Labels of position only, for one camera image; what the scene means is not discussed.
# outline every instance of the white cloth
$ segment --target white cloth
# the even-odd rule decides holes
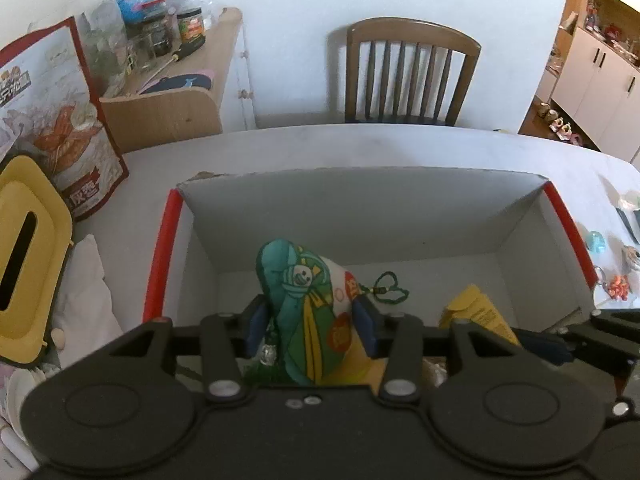
[[[29,470],[20,462],[17,456],[2,442],[3,430],[11,430],[11,425],[0,416],[0,478],[2,480],[22,480],[29,476]]]
[[[78,242],[69,254],[51,325],[65,332],[65,347],[58,350],[61,368],[122,335],[93,235]]]
[[[2,428],[0,431],[0,440],[29,471],[36,471],[36,469],[40,467],[29,446],[15,434],[11,426]]]

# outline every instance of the kitchen counter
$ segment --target kitchen counter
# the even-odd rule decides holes
[[[330,124],[236,132],[125,154],[130,177],[105,206],[80,222],[100,250],[113,311],[123,330],[140,323],[150,265],[169,190],[200,171],[243,174],[313,168],[435,166],[524,171],[551,179],[581,235],[602,233],[592,254],[607,275],[623,269],[633,241],[613,206],[640,190],[628,162],[562,142],[481,130],[405,124]],[[640,229],[630,220],[636,236]]]
[[[621,56],[619,53],[616,52],[616,50],[613,48],[612,45],[610,45],[609,43],[607,43],[604,40],[601,40],[598,36],[596,36],[595,34],[593,34],[592,32],[588,31],[586,28],[584,27],[578,27],[581,28],[584,32],[586,32],[587,34],[589,34],[594,40],[598,40],[601,44],[603,44],[604,46],[606,46],[609,50],[611,50],[614,54],[616,54],[616,56],[622,58],[625,60],[625,62],[633,67],[637,72],[640,72],[640,67],[634,65],[633,63],[631,63],[626,57]]]

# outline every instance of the chair backrest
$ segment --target chair backrest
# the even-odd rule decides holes
[[[456,123],[460,108],[465,100],[466,91],[471,83],[476,62],[480,55],[480,44],[466,34],[453,28],[438,25],[437,23],[423,22],[421,20],[410,20],[407,18],[370,18],[354,23],[347,32],[347,73],[346,73],[346,95],[344,115],[346,122],[356,121],[356,104],[358,100],[358,74],[360,71],[360,45],[369,42],[369,62],[367,64],[367,81],[364,92],[365,107],[364,117],[367,121],[376,121],[371,116],[372,96],[374,87],[374,76],[376,71],[376,43],[384,41],[385,50],[382,60],[382,75],[380,76],[380,92],[378,102],[377,121],[383,122],[404,120],[404,122],[432,124],[435,123],[442,108],[449,71],[451,66],[451,56],[453,51],[465,55],[460,69],[460,75],[456,84],[449,110],[444,123],[453,126]],[[393,105],[391,117],[385,116],[385,107],[389,82],[389,65],[391,44],[400,43],[398,54],[398,68],[393,84]],[[404,113],[398,115],[400,105],[400,95],[402,92],[402,78],[404,75],[404,55],[407,44],[415,45],[414,60],[410,69],[410,81],[407,92],[407,106]],[[420,115],[412,116],[414,99],[418,84],[418,69],[420,67],[420,53],[423,47],[431,46],[426,76],[424,80],[424,91],[420,102]],[[433,117],[426,117],[428,103],[430,100],[431,88],[433,87],[433,76],[436,52],[438,48],[446,49],[446,58],[438,85],[438,93],[434,105]]]

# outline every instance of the yellow paper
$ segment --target yellow paper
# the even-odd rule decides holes
[[[469,319],[514,345],[520,345],[498,309],[476,285],[469,285],[449,303],[442,313],[440,328],[448,328],[453,319]]]

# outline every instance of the glass jar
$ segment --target glass jar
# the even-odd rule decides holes
[[[176,16],[178,18],[178,30],[180,30],[180,40],[186,43],[200,34],[204,34],[204,21],[202,19],[202,9],[182,10]]]
[[[173,35],[171,32],[171,22],[165,10],[159,10],[146,17],[142,22],[142,33],[148,34],[154,46],[154,53],[157,57],[164,56],[171,52]]]

